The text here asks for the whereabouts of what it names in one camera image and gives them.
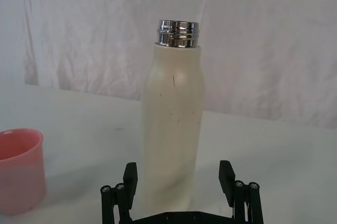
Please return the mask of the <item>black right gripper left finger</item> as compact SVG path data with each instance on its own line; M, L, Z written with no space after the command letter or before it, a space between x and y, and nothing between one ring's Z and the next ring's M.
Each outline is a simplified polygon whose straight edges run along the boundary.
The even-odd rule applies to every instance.
M115 187L105 185L100 189L102 223L115 223L114 206L118 206L119 223L131 223L130 210L138 182L136 162L126 164L123 182Z

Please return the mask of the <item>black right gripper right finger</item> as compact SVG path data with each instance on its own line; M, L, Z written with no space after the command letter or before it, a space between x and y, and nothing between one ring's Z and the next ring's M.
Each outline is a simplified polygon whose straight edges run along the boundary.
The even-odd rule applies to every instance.
M232 208L234 223L263 223L260 186L256 182L245 184L235 179L235 172L227 160L219 165L219 181Z

